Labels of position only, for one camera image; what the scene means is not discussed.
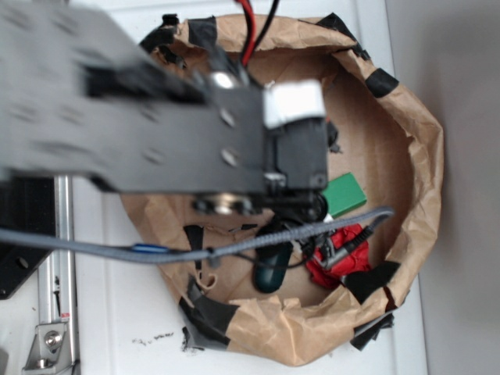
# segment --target metal bracket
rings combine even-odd
[[[67,323],[41,324],[36,328],[23,375],[57,374],[71,366]]]

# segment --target cable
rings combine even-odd
[[[273,4],[271,5],[271,10],[269,11],[269,15],[267,16],[266,22],[264,23],[264,26],[262,27],[262,30],[260,31],[260,34],[257,37],[257,40],[255,41],[255,45],[253,46],[251,55],[253,55],[257,47],[259,47],[260,42],[263,41],[264,37],[266,36],[266,33],[269,30],[271,23],[273,22],[274,15],[276,14],[279,4],[280,0],[273,1]]]
[[[240,3],[243,7],[243,12],[245,13],[245,20],[247,22],[247,41],[245,42],[244,49],[241,51],[241,64],[243,66],[248,65],[248,61],[250,60],[250,56],[252,56],[252,52],[255,45],[255,15],[253,14],[252,6],[250,5],[249,0],[235,0]]]
[[[16,230],[0,228],[0,242],[25,246],[28,248],[43,248],[48,250],[66,249],[74,252],[82,252],[90,255],[104,256],[127,262],[158,264],[191,262],[197,260],[214,260],[221,256],[234,255],[252,248],[277,245],[283,242],[296,241],[309,238],[336,230],[341,227],[356,224],[358,222],[377,218],[380,216],[392,216],[394,210],[390,207],[379,207],[362,215],[346,219],[338,219],[330,223],[306,224],[302,227],[284,230],[272,234],[266,234],[251,240],[239,242],[215,249],[200,249],[194,251],[182,251],[155,245],[135,245],[131,248],[119,248],[113,246],[93,245],[83,242],[65,241],[60,238],[50,237],[43,234],[28,234]]]
[[[292,268],[297,268],[300,266],[304,266],[309,260],[311,260],[314,256],[314,252],[311,252],[308,254],[303,260],[300,262],[294,263],[294,264],[288,264],[286,266],[273,266],[271,264],[267,264],[264,262],[260,262],[257,258],[252,258],[251,256],[245,255],[245,254],[233,254],[233,256],[236,256],[238,258],[242,258],[244,260],[248,260],[250,263],[255,264],[256,266],[262,267],[262,268],[272,268],[273,270],[290,270]]]

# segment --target black tape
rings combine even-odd
[[[343,35],[350,37],[353,41],[356,42],[356,45],[352,47],[352,51],[354,51],[354,53],[357,56],[361,57],[363,60],[370,60],[370,55],[368,54],[368,52],[365,49],[363,49],[361,44],[355,38],[354,34],[347,28],[347,26],[345,26],[344,21],[342,21],[342,19],[335,13],[331,13],[329,16],[326,16],[316,25],[338,31]]]
[[[184,298],[180,300],[179,307],[190,334],[188,345],[225,350],[230,343],[226,331],[238,307],[205,297],[195,279],[190,280],[187,296],[195,307],[190,307]]]
[[[177,32],[177,24],[179,23],[177,14],[165,14],[162,21],[161,25],[146,35],[139,43],[147,53],[153,52],[153,49],[160,45],[171,45],[173,43],[173,36]]]
[[[210,49],[217,42],[216,17],[189,20],[189,43]]]
[[[375,290],[387,285],[399,266],[400,264],[396,262],[383,262],[371,271],[354,272],[347,275],[343,283],[359,303],[364,303]]]
[[[203,228],[199,225],[187,225],[184,227],[184,233],[187,236],[191,250],[203,248]],[[202,268],[202,261],[195,262],[197,270]]]
[[[383,98],[399,85],[399,81],[385,70],[378,68],[366,78],[365,84],[375,98]]]
[[[383,315],[379,319],[372,320],[354,329],[355,337],[351,340],[351,345],[362,351],[371,340],[376,340],[380,330],[394,326],[394,316],[392,314]]]

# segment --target white surface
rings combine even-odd
[[[97,3],[82,1],[79,3]],[[163,13],[201,18],[241,10],[231,0],[196,2],[99,2],[135,40],[140,41],[161,23]],[[270,2],[252,2],[258,13],[267,13]],[[392,72],[388,26],[383,0],[359,6],[356,1],[282,1],[282,16],[326,16],[336,12],[363,47],[388,72]],[[82,241],[126,245],[140,241],[115,195],[102,195],[89,183],[76,180],[75,235]],[[350,344],[300,368],[290,369],[267,359],[215,351],[181,351],[184,326],[154,266],[77,257],[80,314],[81,368],[83,375],[136,373],[224,374],[291,372],[367,374],[427,373],[420,310],[415,283],[405,305],[395,313],[396,325],[383,330],[363,352]],[[169,337],[158,337],[170,334]]]
[[[421,272],[432,375],[500,365],[500,2],[387,0],[396,75],[445,128],[443,214]]]

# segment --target bolt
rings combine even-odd
[[[139,107],[139,110],[141,112],[141,115],[144,116],[146,119],[154,123],[158,122],[158,114],[156,113],[155,109],[151,104],[145,103]]]
[[[10,114],[27,123],[34,123],[37,119],[37,110],[26,104],[16,104],[11,106]]]
[[[231,207],[227,207],[226,205],[216,205],[213,210],[219,215],[230,215],[233,213]]]
[[[230,127],[236,127],[236,123],[234,122],[234,117],[227,109],[222,108],[220,110],[220,117],[222,118],[223,122],[229,125]]]
[[[63,105],[59,112],[61,118],[75,125],[82,124],[82,117],[84,116],[82,112],[75,108],[69,107],[68,105]]]
[[[55,330],[51,330],[45,335],[45,344],[51,348],[51,349],[56,349],[58,348],[63,341],[63,336]]]
[[[162,154],[155,148],[148,148],[147,150],[142,152],[142,155],[145,159],[154,164],[163,164],[165,161],[164,154]]]
[[[226,162],[230,166],[238,166],[238,160],[240,159],[240,156],[235,150],[226,147],[220,151],[220,154],[222,155],[222,159],[224,159],[224,162]]]
[[[46,369],[47,367],[50,367],[50,365],[50,362],[46,358],[42,358],[37,361],[37,369]]]
[[[6,6],[2,15],[5,20],[13,23],[21,29],[29,30],[31,28],[30,19],[28,18],[28,16],[18,9]]]
[[[58,12],[57,18],[52,21],[55,26],[57,26],[62,31],[66,32],[69,35],[75,35],[77,33],[76,22],[70,16]]]

